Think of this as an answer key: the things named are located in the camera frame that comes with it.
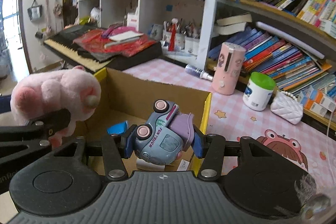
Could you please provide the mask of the white quilted purse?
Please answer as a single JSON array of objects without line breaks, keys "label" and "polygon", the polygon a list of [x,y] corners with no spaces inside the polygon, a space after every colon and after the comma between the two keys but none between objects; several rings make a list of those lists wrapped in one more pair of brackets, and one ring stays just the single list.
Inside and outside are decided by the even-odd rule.
[{"label": "white quilted purse", "polygon": [[286,91],[277,91],[270,110],[294,125],[298,124],[303,117],[303,106],[293,94]]}]

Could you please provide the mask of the large pink plush pig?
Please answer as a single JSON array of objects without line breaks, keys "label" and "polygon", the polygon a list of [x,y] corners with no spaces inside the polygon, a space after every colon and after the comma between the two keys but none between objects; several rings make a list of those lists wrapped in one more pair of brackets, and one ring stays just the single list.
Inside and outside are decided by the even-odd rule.
[{"label": "large pink plush pig", "polygon": [[62,145],[71,136],[76,122],[90,118],[101,99],[100,83],[83,66],[72,69],[34,73],[16,84],[10,107],[14,120],[22,126],[29,120],[60,109],[71,114],[68,127],[49,137],[52,148]]}]

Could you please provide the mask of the grey purple toy truck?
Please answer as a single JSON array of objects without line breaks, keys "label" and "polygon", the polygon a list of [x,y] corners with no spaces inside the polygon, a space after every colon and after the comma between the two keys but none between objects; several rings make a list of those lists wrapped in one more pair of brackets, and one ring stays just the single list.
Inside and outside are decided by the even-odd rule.
[{"label": "grey purple toy truck", "polygon": [[180,112],[179,106],[156,100],[146,123],[135,129],[135,155],[155,165],[169,165],[194,141],[194,115]]}]

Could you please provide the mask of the spray bottle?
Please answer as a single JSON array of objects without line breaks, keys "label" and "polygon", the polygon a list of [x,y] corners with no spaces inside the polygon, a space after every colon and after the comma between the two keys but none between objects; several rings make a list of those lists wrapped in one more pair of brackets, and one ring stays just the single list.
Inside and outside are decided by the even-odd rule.
[{"label": "spray bottle", "polygon": [[204,79],[204,80],[207,80],[207,81],[213,81],[213,76],[210,75],[209,73],[207,73],[206,71],[202,70],[202,69],[199,69],[193,65],[186,65],[185,67],[185,72],[189,75],[192,75],[192,76],[195,76],[199,79]]}]

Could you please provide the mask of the yellow cardboard box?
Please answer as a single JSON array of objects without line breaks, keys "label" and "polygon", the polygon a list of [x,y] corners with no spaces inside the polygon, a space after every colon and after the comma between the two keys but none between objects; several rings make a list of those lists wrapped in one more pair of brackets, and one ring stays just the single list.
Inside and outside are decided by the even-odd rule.
[{"label": "yellow cardboard box", "polygon": [[158,99],[175,102],[182,113],[192,113],[193,122],[206,131],[212,94],[178,85],[141,80],[127,73],[104,68],[94,75],[101,86],[100,103],[94,114],[77,122],[73,137],[84,136],[87,141],[100,140],[108,127],[128,121],[143,124],[153,112]]}]

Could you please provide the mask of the pink humidifier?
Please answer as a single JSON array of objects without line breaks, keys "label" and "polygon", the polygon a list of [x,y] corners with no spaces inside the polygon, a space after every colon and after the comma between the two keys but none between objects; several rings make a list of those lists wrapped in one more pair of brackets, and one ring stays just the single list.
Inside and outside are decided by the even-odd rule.
[{"label": "pink humidifier", "polygon": [[234,93],[245,59],[245,53],[246,49],[240,45],[228,42],[222,44],[211,84],[217,93],[223,95]]}]

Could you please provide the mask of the blue plastic bag item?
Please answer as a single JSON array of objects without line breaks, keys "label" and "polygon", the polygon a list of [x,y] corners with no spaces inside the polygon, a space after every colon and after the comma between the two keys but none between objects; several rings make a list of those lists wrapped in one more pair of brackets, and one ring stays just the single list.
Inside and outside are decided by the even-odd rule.
[{"label": "blue plastic bag item", "polygon": [[128,122],[123,121],[121,123],[117,123],[108,127],[106,131],[109,135],[121,135],[126,133],[127,129],[128,129]]}]

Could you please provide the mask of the pink checkered tablecloth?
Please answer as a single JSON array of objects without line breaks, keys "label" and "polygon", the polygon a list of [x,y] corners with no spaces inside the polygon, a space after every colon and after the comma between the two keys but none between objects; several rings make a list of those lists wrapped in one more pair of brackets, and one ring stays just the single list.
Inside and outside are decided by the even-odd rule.
[{"label": "pink checkered tablecloth", "polygon": [[230,96],[214,92],[211,83],[185,72],[183,67],[161,59],[154,59],[126,70],[126,73],[143,80],[174,84],[199,89],[213,94],[207,133],[223,135],[227,140],[237,141],[242,136],[254,139],[280,137],[294,139],[307,163],[294,159],[292,162],[307,170],[321,187],[335,183],[335,141],[308,124],[293,125],[273,114],[269,109],[254,111],[243,103],[240,91]]}]

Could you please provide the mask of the black keyboard piano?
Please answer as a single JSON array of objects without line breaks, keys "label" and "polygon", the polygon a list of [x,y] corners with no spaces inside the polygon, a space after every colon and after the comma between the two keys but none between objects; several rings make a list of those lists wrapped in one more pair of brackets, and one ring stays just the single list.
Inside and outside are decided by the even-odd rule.
[{"label": "black keyboard piano", "polygon": [[133,27],[112,24],[107,29],[72,25],[43,45],[72,66],[95,73],[104,67],[124,71],[162,55],[161,44]]}]

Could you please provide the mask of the white jar green lid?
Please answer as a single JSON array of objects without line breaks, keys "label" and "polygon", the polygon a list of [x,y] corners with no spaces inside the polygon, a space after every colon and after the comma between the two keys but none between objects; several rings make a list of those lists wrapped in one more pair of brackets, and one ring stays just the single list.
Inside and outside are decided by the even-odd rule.
[{"label": "white jar green lid", "polygon": [[252,72],[243,94],[243,102],[255,111],[263,111],[275,89],[275,81],[262,73]]}]

